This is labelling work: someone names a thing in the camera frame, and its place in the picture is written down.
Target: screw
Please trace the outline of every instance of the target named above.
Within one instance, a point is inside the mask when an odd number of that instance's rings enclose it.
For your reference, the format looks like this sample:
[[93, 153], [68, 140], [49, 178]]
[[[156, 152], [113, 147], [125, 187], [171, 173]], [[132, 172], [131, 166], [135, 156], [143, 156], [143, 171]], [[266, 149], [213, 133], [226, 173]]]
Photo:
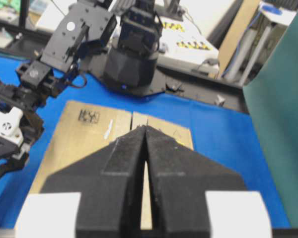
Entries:
[[30, 71], [29, 75], [31, 78], [36, 78], [39, 75], [39, 71], [37, 71], [36, 69], [33, 69]]
[[12, 129], [12, 125], [9, 122], [3, 123], [2, 127], [3, 127], [4, 130], [11, 130]]

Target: green fabric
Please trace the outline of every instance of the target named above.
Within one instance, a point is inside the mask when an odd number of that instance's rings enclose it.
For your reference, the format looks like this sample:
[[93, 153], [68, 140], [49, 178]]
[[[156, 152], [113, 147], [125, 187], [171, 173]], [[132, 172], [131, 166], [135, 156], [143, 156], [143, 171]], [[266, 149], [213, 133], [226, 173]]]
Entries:
[[298, 228], [298, 14], [244, 94], [287, 216]]
[[20, 11], [21, 0], [0, 0], [0, 8], [4, 6], [13, 7], [16, 11]]

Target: blue tablecloth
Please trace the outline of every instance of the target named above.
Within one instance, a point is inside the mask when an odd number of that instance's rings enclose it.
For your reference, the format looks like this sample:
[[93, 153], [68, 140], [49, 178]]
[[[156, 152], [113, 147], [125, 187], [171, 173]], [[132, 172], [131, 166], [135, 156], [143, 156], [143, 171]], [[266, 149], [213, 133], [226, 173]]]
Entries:
[[[6, 84], [18, 84], [14, 70], [19, 65], [19, 61], [0, 58], [0, 79]], [[88, 76], [87, 87], [81, 90], [68, 88], [57, 99], [49, 99], [45, 108], [38, 110], [44, 120], [45, 131], [31, 148], [27, 166], [0, 180], [0, 228], [14, 227], [68, 100], [140, 112], [190, 128], [195, 150], [239, 172], [249, 190], [261, 192], [272, 225], [275, 228], [289, 227], [250, 116], [167, 94], [145, 98], [124, 96], [107, 90]]]

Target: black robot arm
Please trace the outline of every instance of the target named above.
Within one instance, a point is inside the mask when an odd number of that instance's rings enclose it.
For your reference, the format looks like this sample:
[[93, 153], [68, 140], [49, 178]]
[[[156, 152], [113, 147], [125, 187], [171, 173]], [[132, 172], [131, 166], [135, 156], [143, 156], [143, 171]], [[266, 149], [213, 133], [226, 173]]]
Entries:
[[[106, 9], [110, 2], [79, 0], [72, 5], [41, 55], [16, 70], [20, 84], [0, 81], [0, 160], [6, 159], [0, 165], [0, 178], [24, 167], [30, 147], [43, 133], [36, 110], [49, 97], [56, 98], [73, 86], [80, 59], [107, 45], [117, 25], [116, 17]], [[55, 77], [53, 69], [64, 75]]]

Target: wall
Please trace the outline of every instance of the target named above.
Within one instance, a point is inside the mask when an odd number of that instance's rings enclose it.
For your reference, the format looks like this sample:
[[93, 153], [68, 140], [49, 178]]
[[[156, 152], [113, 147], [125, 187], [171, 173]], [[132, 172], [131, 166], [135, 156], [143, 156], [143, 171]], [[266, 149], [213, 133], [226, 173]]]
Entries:
[[206, 38], [233, 3], [234, 0], [181, 0], [180, 2], [182, 6], [188, 8]]

